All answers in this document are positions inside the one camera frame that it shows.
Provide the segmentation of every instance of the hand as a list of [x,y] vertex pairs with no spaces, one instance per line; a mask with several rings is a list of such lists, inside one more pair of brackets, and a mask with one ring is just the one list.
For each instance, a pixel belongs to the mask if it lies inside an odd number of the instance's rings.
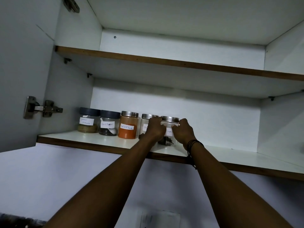
[[166,133],[166,126],[161,125],[161,121],[161,117],[150,118],[144,137],[150,138],[153,142],[160,141]]
[[188,124],[188,121],[185,118],[179,121],[179,126],[172,126],[172,132],[176,140],[183,144],[185,150],[187,150],[188,142],[196,139],[193,128]]

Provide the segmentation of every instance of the glass jar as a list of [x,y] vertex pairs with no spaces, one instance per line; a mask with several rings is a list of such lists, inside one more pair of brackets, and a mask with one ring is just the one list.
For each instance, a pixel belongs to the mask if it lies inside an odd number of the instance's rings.
[[101,110],[98,133],[105,136],[116,136],[119,128],[120,112]]
[[157,115],[153,114],[142,114],[140,127],[139,127],[139,135],[138,138],[140,139],[147,131],[148,123],[150,118],[158,117]]
[[121,111],[118,137],[135,139],[138,124],[138,113]]
[[80,119],[77,130],[82,133],[97,133],[100,110],[80,107],[79,114]]
[[165,146],[174,146],[177,144],[177,141],[174,138],[171,127],[173,125],[178,126],[179,125],[178,122],[179,122],[179,118],[162,116],[161,125],[165,125],[167,130],[165,136],[158,142],[158,144]]

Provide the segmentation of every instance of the cabinet shelf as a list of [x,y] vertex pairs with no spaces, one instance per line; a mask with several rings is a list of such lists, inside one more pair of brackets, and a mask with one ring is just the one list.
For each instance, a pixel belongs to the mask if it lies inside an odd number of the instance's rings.
[[94,77],[182,90],[267,98],[304,89],[304,75],[56,46]]
[[[121,139],[117,136],[107,137],[78,131],[40,135],[37,138],[38,143],[115,154],[124,154],[137,141],[138,139]],[[206,146],[206,149],[231,171],[304,180],[304,168],[260,153],[213,146]],[[190,164],[186,155],[182,146],[169,147],[156,144],[147,158]]]

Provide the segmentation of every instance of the jar label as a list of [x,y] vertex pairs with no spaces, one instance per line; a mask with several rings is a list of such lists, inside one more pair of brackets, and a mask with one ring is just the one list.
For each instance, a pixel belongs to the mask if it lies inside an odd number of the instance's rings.
[[125,130],[134,130],[134,126],[126,125],[121,123],[120,128],[125,129]]
[[93,118],[83,118],[83,117],[81,117],[79,119],[79,124],[82,124],[82,125],[92,126],[93,123],[94,123]]
[[166,136],[173,137],[172,129],[167,127]]
[[144,124],[142,129],[143,131],[147,131],[147,128],[148,128],[148,124]]
[[107,128],[107,129],[113,129],[113,128],[115,128],[115,122],[101,122],[100,127]]

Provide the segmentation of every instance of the cabinet door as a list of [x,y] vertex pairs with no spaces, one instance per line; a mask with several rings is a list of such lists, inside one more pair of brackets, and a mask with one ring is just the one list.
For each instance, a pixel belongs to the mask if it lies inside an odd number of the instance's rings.
[[60,0],[1,1],[0,152],[36,143],[41,115],[23,111],[27,96],[43,103],[59,8]]

